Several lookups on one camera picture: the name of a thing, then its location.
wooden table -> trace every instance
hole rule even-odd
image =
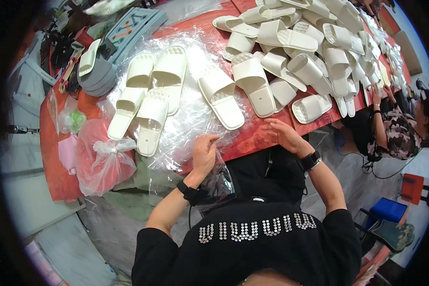
[[[221,52],[221,50],[224,49],[225,45],[227,44],[230,33],[217,30],[212,26],[212,21],[221,15],[238,16],[247,9],[255,7],[255,5],[256,4],[253,0],[231,0],[222,3],[221,10],[214,10],[201,14],[197,17],[178,23],[173,27],[178,28],[181,31],[193,30],[194,26],[203,29],[206,37],[210,39],[209,42],[212,43],[207,44],[208,51],[218,54]],[[161,29],[154,33],[153,37],[164,37],[171,32],[171,29]],[[394,43],[394,40],[392,38],[389,38],[388,41],[391,44]],[[254,50],[260,50],[257,44]],[[380,56],[380,60],[383,62],[383,64],[386,66],[386,69],[390,73],[391,71],[389,68],[388,60],[383,55]],[[221,66],[221,68],[231,76],[231,68],[229,62],[226,61],[225,64]],[[407,83],[410,83],[411,78],[405,64],[403,71]],[[271,74],[267,74],[267,77],[270,81],[273,79],[273,76]],[[235,141],[223,151],[224,161],[245,156],[250,153],[260,151],[277,144],[277,142],[271,141],[264,134],[264,131],[260,128],[261,125],[264,125],[263,118],[258,118],[254,114],[251,104],[243,90],[239,89],[238,87],[237,90],[240,92],[241,95],[243,95],[242,101],[246,106],[248,114],[251,115],[251,119],[245,122],[245,124],[239,129],[240,134],[236,137]],[[58,84],[54,86],[53,92],[57,98],[58,110],[60,112],[63,110],[68,94],[60,94],[58,91]],[[298,91],[297,96],[293,101],[305,97],[310,93],[315,93],[314,89],[312,89],[311,87],[308,88],[308,92]],[[364,96],[361,93],[355,96],[356,111],[366,107],[366,103],[363,98]],[[49,191],[51,193],[51,197],[53,200],[71,200],[78,197],[82,197],[83,194],[80,191],[78,179],[76,178],[76,176],[69,175],[68,171],[62,166],[62,163],[59,161],[58,142],[67,138],[68,134],[60,134],[59,136],[56,134],[54,124],[47,109],[47,100],[48,97],[46,97],[46,99],[43,101],[40,109],[40,144],[41,157],[43,159],[43,168],[45,171],[46,180],[48,183]],[[99,100],[103,100],[103,97],[91,97],[81,91],[78,99],[78,109],[84,112],[88,119],[100,118],[100,110],[96,106],[96,103]],[[271,117],[278,118],[292,125],[300,135],[307,134],[308,132],[311,132],[341,118],[340,112],[337,108],[337,104],[335,100],[332,99],[332,108],[323,116],[321,116],[312,123],[300,124],[296,121],[295,117],[290,112],[289,106],[291,106],[291,104],[285,107],[283,111],[276,113]]]

black wire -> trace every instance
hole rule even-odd
[[[402,168],[400,168],[397,172],[395,172],[394,174],[392,174],[392,175],[390,175],[390,176],[388,176],[388,177],[379,177],[379,176],[377,176],[374,172],[373,172],[373,163],[374,162],[370,162],[370,161],[367,161],[367,162],[365,162],[365,156],[364,155],[362,155],[361,153],[358,153],[358,152],[349,152],[349,153],[347,153],[347,154],[345,154],[345,155],[343,155],[342,153],[340,153],[340,151],[338,150],[338,148],[336,148],[337,149],[337,152],[341,155],[341,156],[347,156],[347,155],[349,155],[349,154],[358,154],[359,156],[361,156],[362,157],[362,167],[361,167],[361,169],[362,169],[362,172],[364,173],[364,174],[370,174],[370,173],[372,173],[376,178],[378,178],[378,179],[389,179],[389,178],[391,178],[391,177],[393,177],[393,176],[395,176],[395,175],[397,175],[398,173],[400,173],[408,164],[410,164],[412,161],[413,161],[413,159],[418,155],[418,153],[419,152],[421,152],[421,150],[423,149],[423,148],[420,148],[420,150],[416,153],[416,155],[415,156],[413,156],[413,158],[410,160],[410,161],[408,161],[408,163],[406,163]]]
[[[191,209],[192,209],[192,206],[189,206],[189,215],[188,215],[189,229],[191,229]]]

blue crate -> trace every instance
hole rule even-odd
[[[406,204],[400,204],[387,198],[381,198],[370,209],[370,213],[376,215],[379,219],[399,222],[406,209]],[[374,222],[375,219],[369,217],[369,219],[367,220],[366,228],[369,229]]]

black watch strap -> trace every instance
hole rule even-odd
[[[319,162],[321,162],[321,156],[318,151],[315,151],[314,153],[309,154],[297,163],[304,172],[308,172],[311,169],[315,168],[316,165],[319,164]]]
[[[183,181],[177,183],[177,188],[184,194],[184,199],[189,201],[191,206],[195,206],[197,204],[198,191],[196,189],[186,186]]]

person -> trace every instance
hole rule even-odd
[[[370,17],[375,20],[378,27],[382,27],[380,21],[380,9],[385,4],[388,7],[392,7],[393,12],[396,4],[393,0],[350,0],[354,6],[361,7]]]
[[[429,98],[417,102],[412,116],[402,113],[389,86],[384,85],[383,89],[387,94],[384,100],[378,86],[372,85],[373,111],[366,108],[354,117],[341,119],[340,132],[345,141],[340,144],[342,152],[359,152],[371,162],[383,157],[406,160],[415,156],[428,139]]]
[[[300,171],[276,180],[274,176],[279,172],[275,172],[275,163],[291,170],[309,156],[317,157],[317,153],[289,125],[271,118],[265,122],[262,128],[267,138],[277,140],[280,146],[234,159],[231,164],[226,162],[232,179],[237,179],[235,193],[242,193],[243,198],[250,196],[249,200],[211,211],[187,232],[178,247],[171,229],[188,201],[185,194],[174,189],[153,209],[146,228],[137,234],[133,285],[353,283],[360,270],[360,241],[339,181],[320,160],[308,171],[326,205],[322,223],[301,211],[295,204],[297,197],[286,199],[276,194],[282,182],[297,178],[303,181],[305,176]],[[217,139],[217,135],[196,139],[194,169],[183,180],[187,187],[196,189],[213,168]],[[268,188],[266,183],[271,181],[276,184]],[[281,192],[300,193],[297,186],[301,183]]]

